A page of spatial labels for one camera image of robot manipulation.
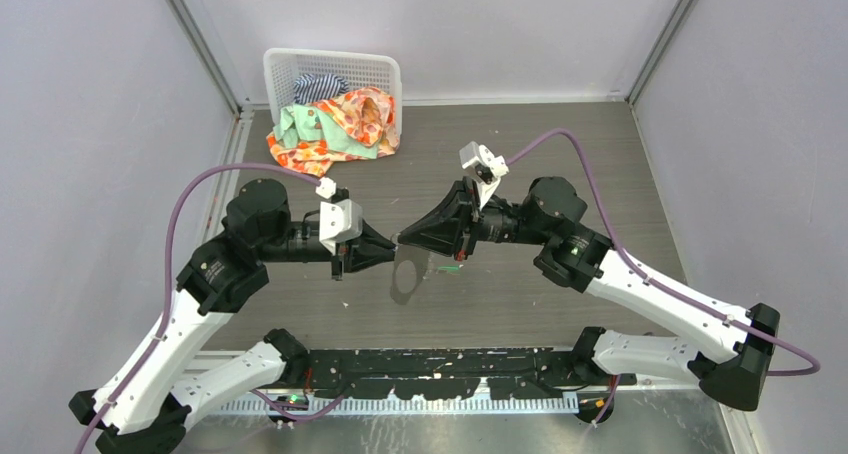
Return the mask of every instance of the gray floor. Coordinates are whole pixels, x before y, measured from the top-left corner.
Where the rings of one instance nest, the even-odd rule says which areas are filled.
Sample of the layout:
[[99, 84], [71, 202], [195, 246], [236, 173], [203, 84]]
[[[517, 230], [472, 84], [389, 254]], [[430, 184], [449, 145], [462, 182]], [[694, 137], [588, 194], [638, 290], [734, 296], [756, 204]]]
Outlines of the gray floor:
[[[509, 157], [542, 132], [568, 127], [592, 161], [607, 209], [629, 250], [671, 277], [682, 278], [625, 104], [408, 107], [403, 120], [397, 155], [339, 163], [329, 172], [350, 188], [368, 222], [383, 235], [400, 231], [436, 206], [452, 181], [462, 176], [457, 152], [469, 141]], [[271, 127], [270, 113], [258, 112], [245, 161], [274, 162], [264, 139]], [[498, 195], [518, 202], [534, 178], [546, 175], [571, 181], [591, 206], [584, 223], [602, 229], [577, 156], [565, 139], [548, 141], [513, 166]], [[256, 177], [244, 172], [239, 181]], [[317, 208], [319, 198], [310, 186], [283, 180], [294, 216]], [[665, 333], [624, 308], [551, 284], [532, 265], [538, 252], [535, 246], [481, 243], [456, 274], [435, 272], [438, 266], [457, 263], [431, 256], [433, 272], [406, 305], [390, 295], [391, 264], [346, 275], [342, 282], [330, 280], [329, 266], [324, 264], [270, 265], [271, 284], [251, 298], [206, 348], [246, 349], [270, 329], [281, 327], [309, 348], [567, 346], [589, 325], [633, 334]], [[401, 289], [414, 284], [409, 266], [401, 265], [398, 273]]]
[[[718, 405], [698, 391], [622, 391], [609, 422], [585, 438], [586, 424], [567, 414], [325, 417], [293, 430], [257, 432], [268, 424], [267, 418], [210, 416], [189, 432], [178, 452], [733, 452]], [[239, 441], [251, 433], [256, 434]]]

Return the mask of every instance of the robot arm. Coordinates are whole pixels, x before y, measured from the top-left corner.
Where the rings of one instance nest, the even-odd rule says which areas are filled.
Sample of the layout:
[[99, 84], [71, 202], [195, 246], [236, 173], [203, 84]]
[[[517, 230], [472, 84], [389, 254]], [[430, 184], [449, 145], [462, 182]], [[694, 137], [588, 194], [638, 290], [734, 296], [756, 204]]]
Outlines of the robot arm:
[[[520, 204], [509, 203], [491, 188], [508, 172], [501, 168], [502, 158], [476, 143], [466, 146], [460, 158], [469, 176], [454, 182], [435, 209], [401, 232], [399, 244], [457, 260], [473, 254], [478, 241], [541, 245], [533, 264], [554, 284], [615, 302], [680, 336], [627, 336], [586, 328], [573, 351], [584, 380], [624, 372], [651, 374], [698, 383], [723, 404], [756, 409], [772, 344], [643, 281], [617, 255], [609, 238], [580, 223], [587, 205], [565, 179], [536, 179]], [[780, 316], [769, 306], [748, 310], [728, 304], [634, 262], [690, 299], [764, 332], [777, 332]]]
[[[227, 205], [224, 231], [198, 247], [177, 276], [170, 322], [156, 350], [103, 417], [101, 452], [170, 452], [155, 449], [175, 447], [211, 410], [297, 372], [305, 348], [293, 350], [291, 342], [280, 342], [287, 332], [272, 331], [225, 365], [180, 379], [206, 341], [269, 282], [264, 262], [329, 262], [340, 280], [345, 272], [394, 259], [394, 244], [362, 219], [346, 190], [322, 183], [318, 191], [331, 201], [321, 203], [318, 221], [292, 221], [285, 187], [271, 179], [248, 183]], [[74, 396], [70, 407], [81, 423], [104, 406], [157, 326], [103, 387]]]

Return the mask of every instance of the white plastic laundry basket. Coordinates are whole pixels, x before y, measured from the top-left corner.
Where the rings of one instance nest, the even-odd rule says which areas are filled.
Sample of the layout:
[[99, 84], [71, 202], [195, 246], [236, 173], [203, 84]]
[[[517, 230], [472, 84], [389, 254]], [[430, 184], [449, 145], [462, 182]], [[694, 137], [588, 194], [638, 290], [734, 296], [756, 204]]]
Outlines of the white plastic laundry basket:
[[395, 121], [400, 136], [403, 90], [400, 66], [391, 57], [310, 49], [268, 49], [263, 64], [274, 124], [280, 122], [280, 109], [294, 103], [294, 81], [301, 74], [336, 74], [347, 79], [351, 90], [374, 86], [391, 94], [395, 98]]

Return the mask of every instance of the white wall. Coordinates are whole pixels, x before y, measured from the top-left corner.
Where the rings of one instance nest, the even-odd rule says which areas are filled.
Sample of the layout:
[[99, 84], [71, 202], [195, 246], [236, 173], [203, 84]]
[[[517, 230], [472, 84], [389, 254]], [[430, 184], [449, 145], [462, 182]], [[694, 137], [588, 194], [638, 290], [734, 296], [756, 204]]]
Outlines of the white wall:
[[687, 278], [822, 361], [767, 381], [768, 452], [848, 445], [846, 26], [845, 0], [699, 0], [637, 105]]
[[407, 100], [623, 98], [677, 0], [186, 0], [238, 98], [271, 47], [385, 54]]
[[168, 215], [232, 117], [164, 0], [0, 0], [0, 19], [0, 450], [70, 452], [67, 402], [161, 312]]

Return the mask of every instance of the navy striped cloth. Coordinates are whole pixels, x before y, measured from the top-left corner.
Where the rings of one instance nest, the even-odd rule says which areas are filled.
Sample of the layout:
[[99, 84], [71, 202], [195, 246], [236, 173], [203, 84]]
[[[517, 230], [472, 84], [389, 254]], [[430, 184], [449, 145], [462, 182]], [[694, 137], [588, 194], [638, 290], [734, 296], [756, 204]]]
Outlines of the navy striped cloth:
[[303, 74], [294, 81], [295, 104], [309, 104], [344, 94], [350, 89], [347, 79], [335, 74]]

